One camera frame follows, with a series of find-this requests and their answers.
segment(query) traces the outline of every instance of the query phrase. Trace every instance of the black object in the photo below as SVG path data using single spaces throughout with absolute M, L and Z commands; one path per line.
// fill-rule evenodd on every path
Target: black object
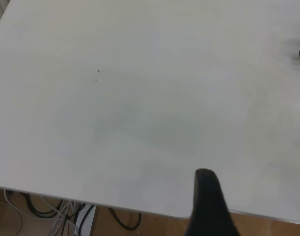
M 211 170 L 195 172 L 193 211 L 185 236 L 240 236 Z
M 24 198 L 26 199 L 26 203 L 27 203 L 27 207 L 28 209 L 31 211 L 31 213 L 33 213 L 34 215 L 36 215 L 39 218 L 43 218 L 43 219 L 49 219 L 49 218 L 54 218 L 57 215 L 57 212 L 54 210 L 49 210 L 49 211 L 39 211 L 35 208 L 35 206 L 33 205 L 30 195 L 27 193 L 21 193 Z M 63 203 L 63 200 L 60 200 L 59 204 L 55 207 L 57 210 L 60 209 L 61 204 Z
M 85 213 L 81 223 L 80 223 L 80 226 L 79 226 L 79 236 L 81 236 L 81 230 L 82 230 L 82 226 L 83 226 L 83 223 L 85 222 L 85 219 L 87 218 L 87 216 L 89 215 L 90 211 L 93 209 L 94 205 L 91 205 L 90 208 L 87 210 L 87 212 Z
M 138 219 L 137 224 L 136 224 L 135 226 L 133 226 L 133 227 L 129 227 L 129 226 L 127 226 L 127 225 L 124 225 L 124 224 L 120 221 L 120 219 L 119 219 L 118 216 L 116 215 L 114 209 L 109 208 L 109 211 L 111 212 L 111 214 L 113 215 L 113 217 L 115 218 L 115 220 L 117 221 L 117 223 L 120 224 L 120 226 L 121 226 L 122 228 L 124 228 L 125 230 L 135 230 L 136 228 L 139 227 L 139 225 L 140 225 L 140 223 L 141 223 L 141 213 L 138 214 L 139 219 Z
M 65 220 L 63 221 L 63 225 L 62 225 L 62 230 L 61 230 L 61 236 L 63 236 L 63 232 L 65 230 L 65 226 L 66 226 L 66 222 L 67 220 L 70 220 L 70 218 L 72 216 L 75 216 L 75 219 L 74 219 L 74 222 L 76 224 L 76 221 L 77 221 L 77 218 L 78 218 L 78 215 L 79 215 L 79 212 L 85 207 L 85 203 L 81 203 L 79 206 L 78 206 L 78 209 L 75 213 L 73 213 L 72 215 L 65 215 Z

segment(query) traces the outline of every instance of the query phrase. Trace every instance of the floor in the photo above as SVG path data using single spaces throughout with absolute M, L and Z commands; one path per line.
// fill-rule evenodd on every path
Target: floor
M 48 209 L 41 199 L 33 196 L 33 202 L 40 210 Z M 4 202 L 2 190 L 0 189 L 0 201 Z M 11 196 L 12 203 L 27 211 L 24 198 L 15 193 Z M 129 211 L 116 211 L 119 218 L 125 224 L 133 225 L 137 221 L 137 213 Z M 232 214 L 233 220 L 242 236 L 300 236 L 300 225 Z M 135 231 L 127 231 L 115 222 L 107 208 L 99 207 L 95 214 L 91 236 L 183 236 L 188 220 L 177 220 L 156 215 L 143 214 L 140 226 Z M 18 236 L 47 236 L 52 223 L 23 217 L 23 228 Z M 13 235 L 11 230 L 3 236 Z

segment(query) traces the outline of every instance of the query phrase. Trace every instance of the table surface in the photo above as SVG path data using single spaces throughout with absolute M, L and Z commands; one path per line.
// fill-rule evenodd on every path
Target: table surface
M 11 0 L 0 187 L 188 217 L 300 221 L 300 0 Z

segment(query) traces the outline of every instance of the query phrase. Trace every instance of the white cable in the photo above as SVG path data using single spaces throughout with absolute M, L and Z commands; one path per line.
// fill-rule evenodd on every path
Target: white cable
M 73 203 L 72 203 L 71 201 L 69 201 L 69 202 L 65 205 L 65 207 L 67 207 L 66 210 L 63 209 L 63 210 L 61 210 L 60 212 L 66 216 L 66 214 L 68 213 L 70 207 L 71 207 L 71 210 L 72 210 L 72 206 L 73 206 Z M 60 221 L 59 227 L 58 227 L 58 228 L 56 229 L 56 231 L 54 231 L 54 233 L 52 234 L 53 236 L 55 236 L 55 235 L 58 233 L 58 231 L 60 230 L 60 228 L 61 228 L 62 225 L 63 225 L 63 222 Z
M 52 209 L 54 209 L 60 216 L 63 216 L 63 218 L 39 218 L 39 217 L 35 217 L 35 216 L 33 216 L 33 215 L 30 215 L 30 214 L 24 212 L 23 210 L 20 210 L 20 209 L 17 208 L 16 206 L 14 206 L 14 205 L 9 201 L 5 189 L 4 189 L 4 191 L 3 191 L 3 195 L 4 195 L 4 198 L 6 199 L 7 203 L 8 203 L 10 206 L 12 206 L 12 207 L 13 207 L 15 210 L 17 210 L 19 213 L 21 213 L 21 214 L 23 214 L 23 215 L 26 215 L 26 216 L 28 216 L 28 217 L 30 217 L 30 218 L 37 219 L 37 220 L 57 220 L 57 221 L 62 221 L 62 222 L 65 220 L 65 216 L 64 216 L 60 211 L 58 211 L 55 207 L 53 207 L 50 203 L 48 203 L 45 199 L 43 199 L 41 196 L 40 196 L 41 199 L 43 199 L 43 201 L 44 201 L 48 206 L 50 206 Z M 77 227 L 74 223 L 72 223 L 70 220 L 67 220 L 67 222 L 75 229 L 77 235 L 79 235 L 79 229 L 78 229 L 78 227 Z
M 67 214 L 68 211 L 69 211 L 69 203 L 67 203 L 66 205 L 63 205 L 64 203 L 65 203 L 65 201 L 62 202 L 59 211 L 62 212 L 63 214 Z M 49 235 L 49 236 L 55 236 L 55 235 L 58 233 L 59 229 L 61 228 L 62 223 L 63 223 L 63 221 L 60 221 L 60 222 L 59 222 L 59 225 L 58 225 L 58 228 L 56 229 L 56 231 L 54 231 L 55 228 L 56 228 L 56 224 L 57 224 L 57 220 L 55 220 L 55 221 L 53 222 L 53 224 L 52 224 L 52 228 L 51 228 L 51 230 L 49 231 L 49 234 L 48 234 L 48 235 Z
M 18 211 L 13 207 L 13 206 L 11 206 L 11 205 L 9 205 L 9 204 L 7 204 L 7 203 L 4 203 L 4 202 L 0 202 L 0 204 L 2 204 L 2 205 L 5 205 L 5 206 L 7 206 L 7 207 L 10 207 L 11 209 L 13 209 L 13 211 L 18 215 L 18 217 L 19 217 L 19 219 L 20 219 L 20 225 L 19 225 L 19 229 L 18 229 L 18 231 L 16 232 L 16 236 L 19 234 L 19 232 L 21 231 L 21 229 L 22 229 L 22 216 L 18 213 Z
M 63 217 L 63 219 L 61 220 L 65 220 L 65 215 L 63 215 L 59 210 L 57 210 L 54 206 L 52 206 L 49 202 L 47 202 L 42 196 L 40 196 L 40 198 L 50 207 L 52 208 L 54 211 L 56 211 L 61 217 Z M 78 227 L 70 220 L 66 220 L 66 222 L 68 222 L 70 225 L 73 226 L 73 228 L 76 230 L 77 235 L 79 235 L 79 229 Z
M 6 190 L 5 190 L 5 189 L 4 189 L 4 191 L 3 191 L 3 195 L 4 195 L 4 198 L 6 199 L 6 201 L 7 201 L 7 203 L 8 203 L 9 205 L 11 205 L 13 208 L 15 208 L 15 209 L 16 209 L 18 212 L 20 212 L 21 214 L 26 215 L 26 216 L 28 216 L 28 217 L 30 217 L 30 218 L 37 219 L 37 220 L 64 220 L 64 219 L 61 219 L 61 218 L 39 218 L 39 217 L 35 217 L 35 216 L 33 216 L 33 215 L 30 215 L 29 213 L 26 213 L 26 212 L 24 212 L 24 211 L 18 209 L 16 206 L 14 206 L 14 205 L 9 201 L 9 199 L 8 199 L 8 197 L 7 197 L 7 195 L 6 195 Z
M 65 208 L 65 206 L 63 205 L 64 202 L 65 202 L 65 201 L 62 201 L 62 203 L 61 203 L 61 205 L 60 205 L 60 208 L 59 208 L 59 211 L 62 211 L 62 210 Z M 57 220 L 54 220 L 54 221 L 53 221 L 53 223 L 52 223 L 52 228 L 51 228 L 51 230 L 49 231 L 48 236 L 52 236 L 52 235 L 53 235 L 52 232 L 53 232 L 53 230 L 55 229 L 57 222 L 58 222 Z

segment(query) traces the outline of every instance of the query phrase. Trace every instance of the black cable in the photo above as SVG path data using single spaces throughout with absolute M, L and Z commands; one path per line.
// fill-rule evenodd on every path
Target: black cable
M 139 215 L 139 219 L 138 219 L 137 224 L 136 224 L 135 226 L 133 226 L 133 227 L 129 227 L 129 226 L 127 226 L 127 225 L 124 225 L 124 224 L 120 221 L 120 219 L 118 218 L 118 216 L 116 215 L 115 211 L 114 211 L 112 208 L 109 208 L 109 211 L 111 212 L 111 214 L 113 215 L 113 217 L 115 218 L 115 220 L 117 221 L 117 223 L 120 224 L 120 226 L 121 226 L 122 228 L 124 228 L 125 230 L 135 230 L 136 228 L 138 228 L 138 226 L 139 226 L 140 223 L 141 223 L 141 213 L 138 214 L 138 215 Z
M 79 235 L 78 236 L 81 236 L 81 230 L 82 230 L 82 226 L 83 226 L 83 223 L 85 222 L 85 219 L 87 218 L 87 216 L 89 215 L 90 211 L 93 209 L 94 205 L 91 205 L 89 210 L 87 210 L 87 212 L 85 213 L 81 223 L 80 223 L 80 227 L 79 227 Z
M 74 223 L 76 224 L 77 222 L 77 218 L 78 218 L 78 215 L 79 215 L 79 212 L 85 207 L 85 203 L 81 203 L 79 206 L 78 206 L 78 210 L 76 211 L 75 213 L 75 219 L 74 219 Z
M 71 216 L 69 216 L 69 215 L 67 215 L 67 214 L 65 215 L 65 220 L 63 221 L 63 225 L 62 225 L 61 236 L 63 236 L 63 232 L 64 232 L 65 226 L 66 226 L 66 221 L 67 221 L 67 220 L 70 220 L 70 218 L 71 218 L 72 216 L 75 216 L 74 222 L 75 222 L 75 224 L 76 224 L 76 221 L 77 221 L 76 217 L 78 217 L 79 212 L 80 212 L 81 210 L 83 210 L 84 207 L 85 207 L 85 203 L 81 203 L 81 204 L 78 206 L 78 209 L 77 209 L 77 211 L 76 211 L 75 213 L 73 213 Z
M 49 211 L 39 211 L 35 208 L 33 205 L 30 195 L 26 193 L 21 193 L 24 198 L 26 199 L 27 207 L 31 211 L 32 214 L 36 215 L 37 217 L 43 218 L 43 219 L 49 219 L 49 218 L 54 218 L 57 215 L 57 212 L 54 210 L 49 210 Z M 60 200 L 59 204 L 56 206 L 56 209 L 59 210 L 61 205 L 63 203 L 63 200 Z

